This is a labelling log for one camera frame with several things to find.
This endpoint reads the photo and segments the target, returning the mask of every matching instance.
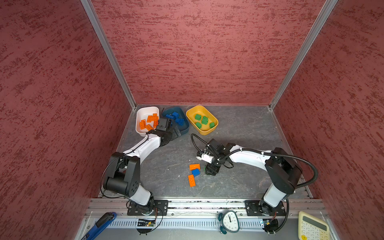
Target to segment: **yellow bowl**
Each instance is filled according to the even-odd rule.
[[[186,116],[189,120],[189,122],[192,124],[192,126],[195,127],[195,129],[201,134],[201,135],[208,135],[210,134],[211,132],[213,132],[217,125],[218,125],[218,120],[217,118],[215,118],[215,116],[210,113],[205,107],[203,106],[200,106],[200,105],[197,105],[197,106],[194,106],[193,108],[189,109],[186,113]],[[201,115],[201,119],[200,120],[196,120],[195,119],[195,116],[196,114],[199,114]],[[202,124],[201,121],[203,119],[203,117],[206,116],[208,118],[208,124],[205,125],[205,124]],[[195,123],[199,122],[202,126],[201,126],[201,129],[199,129]],[[214,122],[215,123],[215,126],[213,128],[209,128],[209,124]]]

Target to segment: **red textured wall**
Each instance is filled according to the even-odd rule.
[[[0,238],[72,240],[130,106],[80,1],[0,18]]]
[[[339,0],[275,108],[345,240],[384,239],[383,40],[383,1]]]
[[[324,0],[93,0],[137,103],[268,105]]]

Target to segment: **calculator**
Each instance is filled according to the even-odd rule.
[[[300,240],[330,240],[329,226],[323,220],[306,212],[299,212]]]

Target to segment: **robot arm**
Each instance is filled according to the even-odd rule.
[[[143,213],[152,211],[154,200],[140,184],[140,164],[153,150],[181,136],[179,129],[170,125],[171,119],[160,118],[157,128],[135,146],[123,153],[115,152],[106,170],[104,189],[130,198]]]
[[[267,171],[272,184],[260,201],[259,211],[264,215],[273,215],[279,202],[293,194],[303,170],[292,158],[277,157],[278,155],[287,156],[281,148],[264,152],[251,150],[232,143],[224,147],[212,139],[203,151],[198,150],[197,159],[208,162],[205,173],[209,175],[218,174],[221,165],[232,168],[233,163],[244,163]],[[232,167],[228,167],[226,162],[229,162]]]

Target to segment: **mounting plate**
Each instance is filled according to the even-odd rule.
[[[245,200],[245,210],[247,211],[247,216],[264,216],[259,208],[259,200]],[[280,201],[276,207],[276,216],[285,216],[285,208],[283,202]]]
[[[156,199],[154,201],[155,201],[155,207],[157,207],[158,209],[161,209],[163,211],[163,215],[166,216],[167,215],[167,211],[168,211],[168,202],[169,201],[168,200],[156,200]],[[137,210],[137,208],[134,207],[132,202],[129,203],[127,215],[128,216],[142,216],[142,217],[146,216],[146,215],[142,215]],[[154,216],[154,215],[155,215],[155,212],[153,211],[148,216]],[[160,210],[157,210],[157,215],[161,216],[161,211]]]

